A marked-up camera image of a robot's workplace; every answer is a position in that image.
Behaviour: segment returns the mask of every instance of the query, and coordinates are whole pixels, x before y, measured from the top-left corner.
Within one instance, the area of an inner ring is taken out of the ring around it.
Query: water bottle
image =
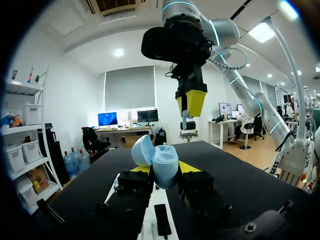
[[[70,155],[68,155],[67,151],[64,151],[64,154],[65,156],[63,157],[63,161],[68,175],[70,178],[74,178],[75,176],[77,176],[77,167],[75,165],[75,162],[73,158]]]
[[[88,167],[90,167],[90,156],[88,153],[85,153],[80,149],[80,154],[76,157],[80,172],[84,172]]]
[[[71,152],[69,155],[72,157],[74,164],[75,164],[75,167],[76,167],[76,170],[79,172],[80,170],[79,170],[79,163],[77,160],[77,153],[75,152],[75,149],[73,147],[71,148]]]

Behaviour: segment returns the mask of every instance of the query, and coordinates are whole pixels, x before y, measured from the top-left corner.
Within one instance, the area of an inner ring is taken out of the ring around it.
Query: desk
[[[229,221],[236,225],[253,220],[267,210],[279,210],[288,199],[294,202],[292,210],[295,215],[307,213],[305,207],[310,204],[311,195],[229,153],[204,141],[176,144],[174,147],[180,160],[197,169],[207,169],[213,175],[217,193],[223,196],[225,202],[232,204]],[[136,166],[131,158],[131,148],[110,150],[77,176],[48,205],[66,221],[81,219],[83,229],[72,229],[70,234],[86,236],[85,231],[93,227],[102,230],[104,238],[108,239],[108,232],[114,229],[96,215],[96,204],[104,202],[118,173]],[[194,239],[191,216],[181,202],[177,184],[166,194],[179,239]],[[49,227],[41,214],[37,219],[43,227]],[[118,239],[123,239],[123,228],[119,228],[122,230],[118,232]]]
[[[235,124],[238,122],[238,120],[228,120],[228,121],[221,121],[216,123],[215,121],[208,121],[210,123],[210,144],[219,148],[219,149],[223,149],[223,145],[224,145],[224,124]],[[212,124],[218,124],[220,125],[220,145],[217,145],[215,143],[213,143],[213,139],[212,139]]]
[[[290,130],[293,130],[295,125],[298,125],[298,121],[286,121]]]
[[[103,133],[103,134],[114,134],[114,145],[115,147],[118,147],[118,141],[116,138],[116,134],[125,134],[125,133],[137,133],[137,132],[148,132],[148,134],[152,134],[152,127],[146,126],[146,127],[132,127],[132,128],[100,128],[97,130],[94,130],[96,133]]]

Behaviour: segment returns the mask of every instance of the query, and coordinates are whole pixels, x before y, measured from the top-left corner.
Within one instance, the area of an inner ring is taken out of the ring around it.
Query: monitor screen
[[[98,114],[99,126],[117,125],[117,113],[107,112]]]
[[[138,111],[138,123],[158,122],[158,110]]]
[[[219,103],[220,115],[231,115],[231,104],[230,103]]]
[[[242,104],[238,104],[237,105],[237,109],[238,109],[240,114],[243,114],[245,112],[244,108],[242,107]]]
[[[233,119],[236,119],[237,117],[240,116],[240,113],[239,113],[239,111],[231,111],[231,115],[232,115]]]

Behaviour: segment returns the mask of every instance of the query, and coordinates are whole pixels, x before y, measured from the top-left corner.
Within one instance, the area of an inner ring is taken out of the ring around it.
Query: black table
[[[287,200],[294,201],[294,212],[301,214],[311,199],[301,189],[204,141],[174,147],[181,161],[208,170],[214,176],[216,191],[232,204],[233,221],[245,223],[253,220],[267,210],[280,209]],[[131,148],[111,150],[73,180],[49,205],[66,221],[81,218],[84,213],[94,215],[96,203],[104,202],[117,173],[135,167]],[[177,185],[167,190],[167,197],[179,239],[192,239],[192,228]]]

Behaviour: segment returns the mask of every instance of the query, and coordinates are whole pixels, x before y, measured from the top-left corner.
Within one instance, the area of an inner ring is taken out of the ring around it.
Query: white storage bin
[[[17,173],[26,167],[22,154],[22,145],[11,145],[5,148],[12,170]]]
[[[37,204],[38,196],[32,187],[32,182],[26,175],[23,175],[16,180],[16,187],[29,207],[33,207]]]
[[[41,124],[41,105],[26,104],[22,109],[22,124],[24,126]]]
[[[28,163],[32,163],[40,158],[38,140],[22,144],[23,158]]]

